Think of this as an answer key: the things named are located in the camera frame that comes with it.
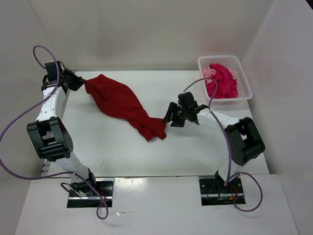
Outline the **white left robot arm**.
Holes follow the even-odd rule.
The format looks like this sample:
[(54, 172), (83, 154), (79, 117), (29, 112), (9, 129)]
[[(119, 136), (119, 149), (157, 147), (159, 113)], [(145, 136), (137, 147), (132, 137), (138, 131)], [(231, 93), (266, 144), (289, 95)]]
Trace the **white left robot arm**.
[(64, 67), (63, 63), (45, 64), (47, 74), (41, 87), (44, 102), (36, 120), (26, 129), (37, 155), (69, 172), (75, 189), (91, 196), (98, 184), (91, 170), (75, 156), (73, 140), (62, 118), (70, 91), (77, 91), (85, 80)]

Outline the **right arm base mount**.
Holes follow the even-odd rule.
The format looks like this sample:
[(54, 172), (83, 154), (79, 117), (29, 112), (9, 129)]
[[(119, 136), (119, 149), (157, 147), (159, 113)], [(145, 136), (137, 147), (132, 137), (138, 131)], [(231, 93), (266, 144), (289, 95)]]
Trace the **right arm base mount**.
[(202, 206), (232, 205), (234, 200), (239, 205), (246, 204), (240, 178), (223, 189), (218, 187), (214, 176), (200, 177), (199, 185)]

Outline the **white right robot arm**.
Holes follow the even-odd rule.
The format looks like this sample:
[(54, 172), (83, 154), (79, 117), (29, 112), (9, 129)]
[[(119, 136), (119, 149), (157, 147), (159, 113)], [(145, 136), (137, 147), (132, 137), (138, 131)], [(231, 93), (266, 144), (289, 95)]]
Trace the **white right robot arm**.
[(215, 173), (214, 185), (219, 192), (228, 191), (242, 167), (265, 151), (265, 144), (251, 118), (238, 119), (213, 111), (209, 105), (199, 105), (191, 92), (179, 94), (178, 103), (170, 102), (163, 122), (183, 127), (186, 120), (224, 135), (228, 159)]

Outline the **dark red t shirt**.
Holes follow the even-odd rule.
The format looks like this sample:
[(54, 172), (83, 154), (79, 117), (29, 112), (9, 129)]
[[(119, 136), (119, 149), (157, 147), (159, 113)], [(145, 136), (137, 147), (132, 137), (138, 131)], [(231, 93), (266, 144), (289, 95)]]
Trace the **dark red t shirt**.
[(153, 138), (163, 140), (167, 137), (163, 119), (150, 117), (127, 85), (101, 74), (87, 80), (85, 90), (92, 96), (101, 112), (126, 120), (146, 141)]

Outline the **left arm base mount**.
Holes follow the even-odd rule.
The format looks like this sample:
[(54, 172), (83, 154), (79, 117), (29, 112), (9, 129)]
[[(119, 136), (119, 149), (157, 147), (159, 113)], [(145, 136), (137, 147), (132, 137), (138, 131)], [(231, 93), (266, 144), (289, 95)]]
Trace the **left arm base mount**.
[[(97, 208), (102, 202), (89, 187), (89, 194), (85, 194), (81, 190), (75, 190), (68, 183), (61, 183), (61, 186), (68, 192), (67, 208)], [(95, 189), (106, 201), (108, 208), (112, 207), (113, 186), (114, 178), (96, 178)]]

